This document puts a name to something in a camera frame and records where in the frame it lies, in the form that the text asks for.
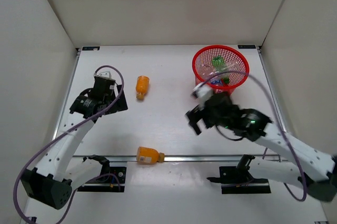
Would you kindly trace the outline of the orange juice bottle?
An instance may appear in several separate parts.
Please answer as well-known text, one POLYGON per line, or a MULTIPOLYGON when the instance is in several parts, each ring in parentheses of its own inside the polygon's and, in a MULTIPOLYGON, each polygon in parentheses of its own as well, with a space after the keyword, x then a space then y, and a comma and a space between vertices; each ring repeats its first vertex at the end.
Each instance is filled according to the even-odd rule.
POLYGON ((151 165, 164 162, 165 154, 153 148, 138 147, 136 161, 140 164, 151 165))
POLYGON ((139 76, 136 83, 136 98, 143 100, 148 92, 150 79, 147 76, 139 76))

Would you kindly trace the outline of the green plastic soda bottle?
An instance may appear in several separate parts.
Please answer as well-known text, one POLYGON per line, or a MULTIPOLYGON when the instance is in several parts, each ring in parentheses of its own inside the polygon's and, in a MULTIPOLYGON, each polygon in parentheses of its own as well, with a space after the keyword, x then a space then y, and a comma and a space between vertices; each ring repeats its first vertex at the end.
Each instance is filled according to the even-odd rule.
MULTIPOLYGON (((212 66, 214 68, 214 74, 221 73, 227 71, 227 65, 224 61, 224 58, 221 56, 216 56, 211 61, 212 66)), ((230 80, 228 74, 218 75, 216 77, 222 78, 224 82, 224 86, 228 85, 230 80)))

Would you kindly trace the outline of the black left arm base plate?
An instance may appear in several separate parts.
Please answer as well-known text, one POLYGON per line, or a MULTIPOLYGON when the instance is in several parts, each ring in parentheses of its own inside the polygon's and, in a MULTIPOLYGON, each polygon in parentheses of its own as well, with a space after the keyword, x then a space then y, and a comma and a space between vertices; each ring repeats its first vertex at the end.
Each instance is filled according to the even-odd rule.
POLYGON ((125 190, 127 163, 110 163, 109 173, 114 176, 106 176, 99 179, 90 180, 88 183, 78 188, 79 192, 115 192, 122 193, 125 190))

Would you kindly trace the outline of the large clear plastic bottle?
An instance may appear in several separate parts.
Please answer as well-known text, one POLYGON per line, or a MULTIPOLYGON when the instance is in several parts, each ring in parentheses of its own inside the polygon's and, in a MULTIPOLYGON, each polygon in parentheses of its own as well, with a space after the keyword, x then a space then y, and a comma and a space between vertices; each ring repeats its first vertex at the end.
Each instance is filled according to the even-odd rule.
POLYGON ((231 60, 229 62, 213 62, 210 64, 203 64, 200 72, 200 76, 203 78, 209 78, 217 73, 240 70, 240 64, 237 60, 231 60))

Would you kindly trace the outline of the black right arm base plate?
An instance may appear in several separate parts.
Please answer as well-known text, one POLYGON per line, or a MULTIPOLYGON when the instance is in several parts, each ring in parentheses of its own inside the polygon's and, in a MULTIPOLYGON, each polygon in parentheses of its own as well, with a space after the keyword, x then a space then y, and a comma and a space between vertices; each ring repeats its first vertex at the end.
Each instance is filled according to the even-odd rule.
POLYGON ((220 166, 219 177, 207 177, 207 180, 221 184, 223 195, 270 194, 269 181, 264 178, 254 178, 249 173, 249 165, 254 159, 252 155, 243 155, 236 166, 220 166))

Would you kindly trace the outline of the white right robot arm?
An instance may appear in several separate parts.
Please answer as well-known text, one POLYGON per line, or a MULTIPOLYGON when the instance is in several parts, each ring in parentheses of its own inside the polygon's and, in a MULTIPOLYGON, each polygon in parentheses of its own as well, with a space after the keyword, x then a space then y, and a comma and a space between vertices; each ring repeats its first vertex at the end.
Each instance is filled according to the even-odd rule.
POLYGON ((231 141, 247 139, 287 159, 287 162, 276 162, 245 154, 223 183, 230 183, 237 175, 240 183, 268 179, 292 185, 322 202, 331 202, 336 197, 335 156, 280 131, 265 114, 255 109, 241 109, 226 93, 193 91, 192 96, 199 103, 186 117, 197 135, 202 132, 197 124, 201 120, 206 128, 223 127, 232 131, 235 136, 231 141))

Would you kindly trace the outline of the blue label water bottle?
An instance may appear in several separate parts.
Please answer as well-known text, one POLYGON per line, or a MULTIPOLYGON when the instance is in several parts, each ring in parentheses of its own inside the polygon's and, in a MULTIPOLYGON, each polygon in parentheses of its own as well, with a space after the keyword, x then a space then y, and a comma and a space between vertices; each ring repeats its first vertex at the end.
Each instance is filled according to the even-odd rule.
POLYGON ((210 80, 210 84, 215 85, 215 86, 223 86, 224 82, 222 78, 214 77, 210 80))

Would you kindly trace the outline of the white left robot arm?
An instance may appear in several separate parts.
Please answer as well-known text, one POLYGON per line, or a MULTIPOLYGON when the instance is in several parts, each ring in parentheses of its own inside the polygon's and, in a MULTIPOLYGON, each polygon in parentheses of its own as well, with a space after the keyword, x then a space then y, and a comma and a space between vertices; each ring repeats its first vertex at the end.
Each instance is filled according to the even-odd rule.
POLYGON ((82 91, 70 106, 64 126, 65 136, 53 144, 32 169, 26 169, 21 182, 27 195, 54 209, 63 208, 71 193, 94 178, 99 182, 109 179, 111 170, 107 158, 98 155, 84 157, 69 168, 69 163, 100 116, 127 110, 122 86, 108 76, 95 76, 94 86, 82 91))

